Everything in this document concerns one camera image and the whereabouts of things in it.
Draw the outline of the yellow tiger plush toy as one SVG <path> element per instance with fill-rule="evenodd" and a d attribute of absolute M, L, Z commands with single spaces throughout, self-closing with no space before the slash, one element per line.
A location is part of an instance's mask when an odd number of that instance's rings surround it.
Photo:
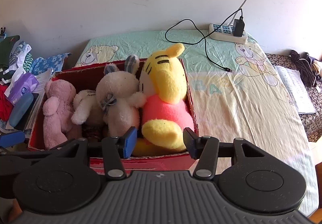
<path fill-rule="evenodd" d="M 186 150 L 184 128 L 194 129 L 185 99 L 188 93 L 186 73 L 179 56 L 185 47 L 173 44 L 155 51 L 145 60 L 139 90 L 146 96 L 141 109 L 141 134 L 133 155 L 162 156 Z"/>

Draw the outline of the pile of clothes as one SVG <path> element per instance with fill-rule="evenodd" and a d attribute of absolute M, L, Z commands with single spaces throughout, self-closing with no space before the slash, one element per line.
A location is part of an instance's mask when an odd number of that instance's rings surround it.
<path fill-rule="evenodd" d="M 60 72 L 70 56 L 62 53 L 48 58 L 32 58 L 32 47 L 20 40 L 20 36 L 7 36 L 5 27 L 1 27 L 1 122 L 6 122 L 13 105 L 5 96 L 5 91 L 11 84 L 14 75 L 20 76 L 20 71 L 39 75 L 48 69 Z"/>

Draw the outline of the purple tissue pack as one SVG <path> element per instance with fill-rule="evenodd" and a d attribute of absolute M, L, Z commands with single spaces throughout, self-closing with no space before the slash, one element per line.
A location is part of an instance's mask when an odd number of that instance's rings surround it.
<path fill-rule="evenodd" d="M 32 93 L 38 86 L 39 82 L 36 77 L 26 72 L 21 74 L 17 80 L 12 80 L 9 87 L 5 90 L 4 95 L 7 100 L 15 105 L 17 101 L 26 93 Z"/>

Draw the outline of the cartoon bear bed sheet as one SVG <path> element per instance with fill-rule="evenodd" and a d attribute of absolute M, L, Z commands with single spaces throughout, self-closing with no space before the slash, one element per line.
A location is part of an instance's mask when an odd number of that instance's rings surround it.
<path fill-rule="evenodd" d="M 234 44 L 202 40 L 202 34 L 195 30 L 93 38 L 76 64 L 124 60 L 131 54 L 145 59 L 172 42 L 185 43 L 181 59 L 199 132 L 223 142 L 242 137 L 298 170 L 307 184 L 300 211 L 311 215 L 318 208 L 319 192 L 308 138 L 288 91 L 255 40 L 251 39 L 244 47 L 257 61 L 250 70 L 246 68 L 249 62 L 241 59 Z"/>

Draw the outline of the black charger plug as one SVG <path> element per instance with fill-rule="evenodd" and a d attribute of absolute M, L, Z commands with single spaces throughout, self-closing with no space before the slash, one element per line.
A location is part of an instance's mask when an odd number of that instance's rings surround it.
<path fill-rule="evenodd" d="M 234 37 L 241 37 L 243 36 L 245 28 L 244 18 L 240 16 L 238 19 L 234 19 L 234 24 L 232 26 L 232 34 Z"/>

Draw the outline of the pink bear plush toy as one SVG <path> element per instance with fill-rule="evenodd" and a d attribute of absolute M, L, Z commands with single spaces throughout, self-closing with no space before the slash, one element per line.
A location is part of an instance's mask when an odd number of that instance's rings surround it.
<path fill-rule="evenodd" d="M 52 149 L 68 140 L 81 138 L 81 126 L 71 121 L 74 114 L 75 87 L 65 80 L 50 80 L 45 85 L 45 93 L 47 96 L 43 105 L 45 148 Z"/>

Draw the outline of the dark striped cloth bundle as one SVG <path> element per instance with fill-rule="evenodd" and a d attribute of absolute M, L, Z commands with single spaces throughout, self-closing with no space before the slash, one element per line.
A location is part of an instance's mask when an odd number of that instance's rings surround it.
<path fill-rule="evenodd" d="M 303 59 L 295 50 L 290 51 L 290 59 L 300 72 L 300 77 L 304 85 L 307 87 L 315 87 L 317 85 L 317 78 L 308 60 Z"/>

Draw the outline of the beige cloth item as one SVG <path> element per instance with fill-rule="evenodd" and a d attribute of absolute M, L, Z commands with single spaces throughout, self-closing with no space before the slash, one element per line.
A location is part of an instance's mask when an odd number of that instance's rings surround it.
<path fill-rule="evenodd" d="M 317 80 L 322 80 L 322 62 L 318 60 L 313 60 L 311 64 L 312 71 L 315 73 Z"/>

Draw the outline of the white bunny plush toy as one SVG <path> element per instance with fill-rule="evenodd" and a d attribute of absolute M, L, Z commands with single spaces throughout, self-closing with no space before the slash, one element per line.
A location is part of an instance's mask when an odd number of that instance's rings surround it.
<path fill-rule="evenodd" d="M 139 63 L 136 55 L 130 55 L 125 60 L 124 70 L 119 70 L 114 63 L 107 64 L 104 77 L 97 85 L 96 100 L 110 136 L 122 136 L 130 127 L 139 127 L 139 108 L 146 103 L 136 78 Z"/>

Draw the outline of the red cardboard box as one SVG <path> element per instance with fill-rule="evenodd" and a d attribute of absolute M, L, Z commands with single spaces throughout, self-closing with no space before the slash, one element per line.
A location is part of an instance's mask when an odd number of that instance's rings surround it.
<path fill-rule="evenodd" d="M 141 70 L 146 59 L 140 59 L 140 66 L 136 72 L 136 77 L 139 79 Z M 124 70 L 125 60 L 113 61 L 117 65 L 118 69 Z M 76 89 L 77 93 L 83 89 L 96 89 L 98 82 L 103 77 L 104 67 L 107 63 L 92 64 L 90 66 L 74 67 L 62 72 L 56 72 L 51 77 L 51 81 L 59 79 L 69 81 Z M 192 116 L 194 122 L 194 132 L 198 135 L 199 128 L 196 121 L 196 115 L 194 111 L 194 103 L 191 95 L 191 91 L 188 83 L 188 75 L 186 74 L 187 81 L 187 96 L 185 103 L 187 109 Z M 28 143 L 28 150 L 30 151 L 43 151 L 45 149 L 43 138 L 43 121 L 44 115 L 42 111 L 43 103 L 47 100 L 46 94 L 41 100 L 41 107 L 37 114 L 37 118 L 33 125 L 31 135 Z M 193 160 L 187 152 L 170 154 L 165 156 L 154 157 L 130 157 L 130 159 L 121 159 L 126 173 L 130 173 L 132 170 L 145 170 L 145 171 L 179 171 L 188 170 L 191 165 L 194 164 Z M 94 169 L 98 174 L 103 175 L 103 158 L 90 155 L 90 167 Z"/>

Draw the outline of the small cream plush toy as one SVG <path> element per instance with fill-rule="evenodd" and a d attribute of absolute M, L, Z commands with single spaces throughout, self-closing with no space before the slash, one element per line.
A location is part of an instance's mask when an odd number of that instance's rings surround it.
<path fill-rule="evenodd" d="M 103 111 L 97 103 L 95 90 L 81 90 L 73 99 L 73 108 L 71 121 L 74 124 L 86 123 L 91 126 L 103 124 Z"/>

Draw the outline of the blue glasses case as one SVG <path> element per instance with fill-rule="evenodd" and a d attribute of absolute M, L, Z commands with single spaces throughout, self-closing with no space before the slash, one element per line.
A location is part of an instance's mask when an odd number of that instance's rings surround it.
<path fill-rule="evenodd" d="M 28 92 L 24 94 L 14 105 L 14 108 L 9 116 L 9 124 L 12 127 L 17 126 L 21 118 L 24 116 L 26 111 L 29 109 L 31 103 L 33 102 L 34 96 L 32 93 Z"/>

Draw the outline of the white power strip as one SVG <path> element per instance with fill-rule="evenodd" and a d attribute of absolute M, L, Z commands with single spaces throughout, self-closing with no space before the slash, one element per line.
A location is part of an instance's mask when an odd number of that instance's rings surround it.
<path fill-rule="evenodd" d="M 231 26 L 210 24 L 208 33 L 210 34 L 210 38 L 214 40 L 238 44 L 246 44 L 248 42 L 248 35 L 245 31 L 243 31 L 241 37 L 236 37 L 232 34 Z"/>

